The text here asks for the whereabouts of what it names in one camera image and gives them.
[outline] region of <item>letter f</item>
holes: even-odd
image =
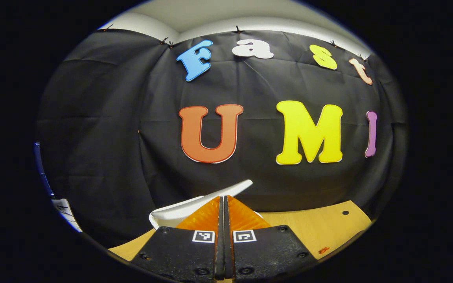
[[[207,60],[211,58],[211,52],[207,48],[203,48],[211,45],[212,41],[203,40],[201,43],[183,52],[178,56],[178,59],[176,59],[176,61],[181,61],[185,66],[188,73],[186,75],[187,82],[190,82],[211,67],[210,63],[202,63],[200,61],[200,59]]]

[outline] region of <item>black fabric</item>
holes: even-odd
[[[367,59],[368,64],[377,73],[377,80],[385,93],[386,100],[392,113],[392,134],[394,137],[392,145],[392,158],[389,163],[389,173],[382,186],[382,190],[370,199],[364,210],[371,213],[370,218],[377,218],[388,200],[399,186],[401,176],[405,168],[405,161],[408,155],[408,108],[405,99],[401,95],[401,86],[395,76],[388,70],[385,63],[379,56],[372,54]]]
[[[232,48],[241,39],[266,41],[274,57],[235,57]],[[202,40],[213,42],[207,47],[211,68],[186,82],[176,58]],[[311,44],[327,48],[338,68],[319,66]],[[352,58],[365,66],[372,86],[348,62]],[[173,48],[136,32],[95,32],[64,60],[43,95],[38,140],[50,186],[70,201],[82,229],[110,247],[150,229],[153,209],[246,179],[254,184],[237,198],[255,211],[349,199],[364,206],[382,192],[392,158],[400,158],[393,156],[393,125],[406,123],[399,92],[369,61],[322,40],[277,31],[212,34]],[[276,105],[283,100],[302,102],[314,123],[326,104],[342,108],[342,161],[323,164],[316,157],[308,163],[300,146],[300,164],[276,163],[284,141],[284,116]],[[214,148],[221,139],[214,109],[222,104],[244,107],[235,153],[219,164],[192,161],[181,148],[178,112],[207,107],[202,143]],[[370,158],[367,111],[378,115]]]

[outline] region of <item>yellow letter m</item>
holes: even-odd
[[[298,153],[298,140],[302,143],[307,161],[312,162],[324,141],[319,155],[320,163],[342,160],[340,151],[340,118],[342,109],[336,105],[325,105],[317,126],[312,121],[304,104],[287,100],[277,104],[277,110],[284,115],[284,146],[276,157],[278,164],[298,164],[302,155]]]

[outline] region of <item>hole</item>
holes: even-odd
[[[244,268],[241,268],[241,269],[239,270],[239,273],[240,273],[240,274],[246,275],[246,274],[251,274],[251,273],[253,273],[253,271],[254,271],[254,269],[252,269],[252,268],[250,268],[250,267],[244,267]]]
[[[209,271],[205,268],[197,268],[197,270],[195,272],[199,275],[208,275],[209,274]]]

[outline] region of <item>letter u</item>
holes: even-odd
[[[179,111],[183,120],[181,147],[191,160],[202,163],[221,163],[230,158],[237,146],[237,117],[244,108],[237,104],[224,104],[216,107],[221,116],[221,142],[214,149],[202,145],[202,118],[207,115],[203,106],[185,107]]]

